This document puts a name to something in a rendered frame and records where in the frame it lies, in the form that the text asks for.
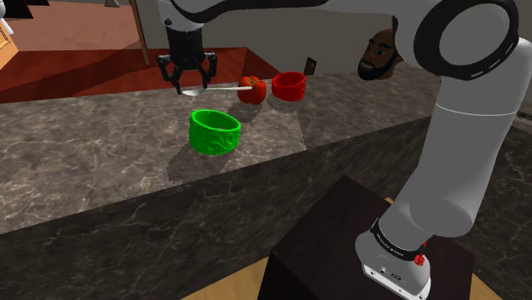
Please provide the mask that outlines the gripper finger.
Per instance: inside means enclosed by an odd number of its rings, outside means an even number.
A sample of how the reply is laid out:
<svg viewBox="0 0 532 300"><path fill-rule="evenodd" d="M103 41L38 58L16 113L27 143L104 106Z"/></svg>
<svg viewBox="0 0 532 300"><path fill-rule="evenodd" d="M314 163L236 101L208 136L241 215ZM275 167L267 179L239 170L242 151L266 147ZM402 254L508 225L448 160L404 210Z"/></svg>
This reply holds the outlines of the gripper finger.
<svg viewBox="0 0 532 300"><path fill-rule="evenodd" d="M203 87L206 88L211 82L211 79L217 75L217 55L214 52L204 53L205 59L208 61L208 69L205 70L203 62L198 65L198 71L202 76Z"/></svg>
<svg viewBox="0 0 532 300"><path fill-rule="evenodd" d="M169 73L167 67L172 62L170 55L158 55L157 62L164 81L171 83L175 87L177 94L180 95L182 90L179 80L183 70L178 65L174 65L172 73Z"/></svg>

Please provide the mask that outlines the silver spoon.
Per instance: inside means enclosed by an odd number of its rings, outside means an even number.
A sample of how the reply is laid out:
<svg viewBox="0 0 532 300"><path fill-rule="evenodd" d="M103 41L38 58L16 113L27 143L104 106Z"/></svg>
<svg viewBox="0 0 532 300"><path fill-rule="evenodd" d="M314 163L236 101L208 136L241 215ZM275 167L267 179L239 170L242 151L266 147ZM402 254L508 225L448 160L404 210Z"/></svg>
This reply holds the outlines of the silver spoon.
<svg viewBox="0 0 532 300"><path fill-rule="evenodd" d="M183 95L188 96L198 96L203 95L207 91L214 91L214 90L235 90L235 91L242 91L242 90L251 90L251 86L242 86L242 87L207 87L207 88L201 88L201 89L186 89L182 91Z"/></svg>

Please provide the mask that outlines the red bell pepper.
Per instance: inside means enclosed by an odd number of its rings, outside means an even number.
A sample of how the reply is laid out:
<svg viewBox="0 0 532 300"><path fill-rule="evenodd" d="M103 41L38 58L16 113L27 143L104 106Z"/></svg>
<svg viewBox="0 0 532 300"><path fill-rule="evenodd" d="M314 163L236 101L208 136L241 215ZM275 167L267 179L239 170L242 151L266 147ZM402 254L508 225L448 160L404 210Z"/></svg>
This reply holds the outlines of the red bell pepper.
<svg viewBox="0 0 532 300"><path fill-rule="evenodd" d="M245 104L259 105L266 98L267 85L263 80L255 76L242 77L239 81L239 87L251 87L251 89L237 91L240 101Z"/></svg>

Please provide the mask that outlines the green patterned bowl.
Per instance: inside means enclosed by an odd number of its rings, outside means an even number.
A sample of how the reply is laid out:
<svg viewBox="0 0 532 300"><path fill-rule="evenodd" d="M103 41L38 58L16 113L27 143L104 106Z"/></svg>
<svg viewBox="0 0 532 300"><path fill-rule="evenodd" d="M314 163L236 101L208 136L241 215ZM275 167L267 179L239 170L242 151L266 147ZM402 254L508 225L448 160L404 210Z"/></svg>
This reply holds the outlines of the green patterned bowl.
<svg viewBox="0 0 532 300"><path fill-rule="evenodd" d="M231 115L211 109L199 109L189 117L191 147L205 155L224 155L239 144L241 123Z"/></svg>

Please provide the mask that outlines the red bowl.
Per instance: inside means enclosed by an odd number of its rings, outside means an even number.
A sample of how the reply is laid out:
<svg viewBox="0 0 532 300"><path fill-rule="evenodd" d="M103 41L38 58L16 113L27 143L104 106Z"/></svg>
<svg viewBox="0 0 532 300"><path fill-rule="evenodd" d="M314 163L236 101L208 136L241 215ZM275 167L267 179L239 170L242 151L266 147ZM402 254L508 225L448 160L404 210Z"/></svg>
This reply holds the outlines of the red bowl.
<svg viewBox="0 0 532 300"><path fill-rule="evenodd" d="M282 101L301 101L304 98L306 77L301 72L282 72L272 80L272 94Z"/></svg>

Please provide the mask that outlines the light wooden cabinet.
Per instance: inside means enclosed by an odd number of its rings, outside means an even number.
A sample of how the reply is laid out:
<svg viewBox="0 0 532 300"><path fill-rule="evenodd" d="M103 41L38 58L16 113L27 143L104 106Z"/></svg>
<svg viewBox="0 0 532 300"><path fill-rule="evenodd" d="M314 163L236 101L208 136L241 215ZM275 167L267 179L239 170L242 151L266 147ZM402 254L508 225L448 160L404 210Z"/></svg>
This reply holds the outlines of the light wooden cabinet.
<svg viewBox="0 0 532 300"><path fill-rule="evenodd" d="M19 50L9 34L4 21L0 20L0 70L4 68Z"/></svg>

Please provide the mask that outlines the dark robot stand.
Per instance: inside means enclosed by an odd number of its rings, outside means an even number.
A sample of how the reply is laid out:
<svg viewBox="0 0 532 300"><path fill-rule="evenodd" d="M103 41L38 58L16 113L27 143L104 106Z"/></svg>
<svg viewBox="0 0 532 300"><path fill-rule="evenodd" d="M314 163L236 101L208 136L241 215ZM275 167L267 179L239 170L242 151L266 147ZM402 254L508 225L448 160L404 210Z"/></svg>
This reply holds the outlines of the dark robot stand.
<svg viewBox="0 0 532 300"><path fill-rule="evenodd" d="M402 300L364 274L355 250L389 207L341 177L272 249L257 300Z"/></svg>

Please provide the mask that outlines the brown wooden post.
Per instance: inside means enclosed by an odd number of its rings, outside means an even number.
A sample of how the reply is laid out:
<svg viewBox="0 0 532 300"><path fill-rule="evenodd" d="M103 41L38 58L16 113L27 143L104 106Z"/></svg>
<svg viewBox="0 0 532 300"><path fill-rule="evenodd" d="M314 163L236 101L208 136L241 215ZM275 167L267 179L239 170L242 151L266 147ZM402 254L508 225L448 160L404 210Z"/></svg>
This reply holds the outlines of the brown wooden post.
<svg viewBox="0 0 532 300"><path fill-rule="evenodd" d="M130 2L133 16L134 16L135 24L136 24L136 29L137 29L137 34L138 34L139 42L141 45L141 49L142 49L143 59L145 61L145 64L149 66L150 62L149 62L149 57L148 57L148 52L147 52L147 45L146 45L146 40L144 37L144 32L142 28L142 22L141 22L141 18L139 15L137 2L136 0L129 0L129 2Z"/></svg>

